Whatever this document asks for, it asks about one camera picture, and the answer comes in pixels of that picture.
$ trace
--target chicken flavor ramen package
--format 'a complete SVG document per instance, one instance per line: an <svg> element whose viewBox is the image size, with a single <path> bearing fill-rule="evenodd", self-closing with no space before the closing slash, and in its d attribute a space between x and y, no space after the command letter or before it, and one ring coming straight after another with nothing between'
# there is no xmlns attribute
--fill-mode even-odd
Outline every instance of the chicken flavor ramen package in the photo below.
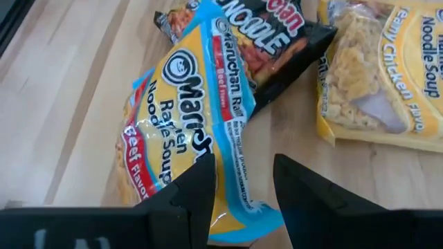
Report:
<svg viewBox="0 0 443 249"><path fill-rule="evenodd" d="M214 0L236 38L257 109L278 97L334 38L334 28L305 21L299 1ZM200 2L188 0L169 13L157 12L154 23L175 44L184 37Z"/></svg>
<svg viewBox="0 0 443 249"><path fill-rule="evenodd" d="M318 132L443 152L443 6L321 0Z"/></svg>

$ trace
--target black noodle package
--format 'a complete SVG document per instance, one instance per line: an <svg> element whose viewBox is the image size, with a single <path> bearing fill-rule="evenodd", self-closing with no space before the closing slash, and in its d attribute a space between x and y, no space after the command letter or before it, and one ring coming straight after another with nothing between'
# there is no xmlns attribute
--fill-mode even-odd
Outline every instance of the black noodle package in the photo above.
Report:
<svg viewBox="0 0 443 249"><path fill-rule="evenodd" d="M177 43L201 1L189 0L154 23ZM304 19L300 0L214 0L223 9L257 102L255 113L276 99L324 54L336 29Z"/></svg>

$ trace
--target yellow noodle package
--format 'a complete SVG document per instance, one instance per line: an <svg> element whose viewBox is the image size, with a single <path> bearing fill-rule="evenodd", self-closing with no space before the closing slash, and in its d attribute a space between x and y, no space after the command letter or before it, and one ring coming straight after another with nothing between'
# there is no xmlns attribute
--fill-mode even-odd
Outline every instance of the yellow noodle package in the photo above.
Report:
<svg viewBox="0 0 443 249"><path fill-rule="evenodd" d="M319 134L443 152L443 9L321 0L318 16L338 28L319 61Z"/></svg>
<svg viewBox="0 0 443 249"><path fill-rule="evenodd" d="M209 0L183 33L157 66L134 82L125 105L116 144L122 204L150 198L202 156L214 154L209 239L254 241L283 225L283 218L249 194L242 131L255 100L235 37L222 9Z"/></svg>

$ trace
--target wooden table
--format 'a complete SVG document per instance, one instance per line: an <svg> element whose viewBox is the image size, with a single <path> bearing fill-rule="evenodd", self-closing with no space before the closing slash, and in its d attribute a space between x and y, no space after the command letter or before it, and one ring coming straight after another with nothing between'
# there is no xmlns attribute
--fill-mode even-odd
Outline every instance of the wooden table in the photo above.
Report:
<svg viewBox="0 0 443 249"><path fill-rule="evenodd" d="M36 0L0 59L0 207L118 205L123 102L171 48L152 20L172 2ZM354 141L333 148L316 135L315 74L313 66L246 128L252 197L277 206L271 166L284 153L386 208L443 208L443 155ZM255 247L266 245L288 247L287 235Z"/></svg>

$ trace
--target plastic wrapper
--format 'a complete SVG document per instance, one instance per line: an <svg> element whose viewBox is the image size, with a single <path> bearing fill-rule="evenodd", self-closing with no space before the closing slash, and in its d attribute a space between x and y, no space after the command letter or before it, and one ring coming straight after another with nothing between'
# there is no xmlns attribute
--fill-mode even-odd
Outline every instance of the plastic wrapper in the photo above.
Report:
<svg viewBox="0 0 443 249"><path fill-rule="evenodd" d="M338 28L319 62L318 132L443 152L443 10L433 3L328 1Z"/></svg>
<svg viewBox="0 0 443 249"><path fill-rule="evenodd" d="M186 1L154 23L175 44L201 1ZM299 0L216 0L237 38L244 69L255 91L257 108L277 98L315 62L332 41L335 29L305 21Z"/></svg>
<svg viewBox="0 0 443 249"><path fill-rule="evenodd" d="M210 239L253 241L283 224L250 199L242 130L255 100L221 8L202 4L186 37L134 83L116 145L118 189L135 205L214 154L217 189Z"/></svg>

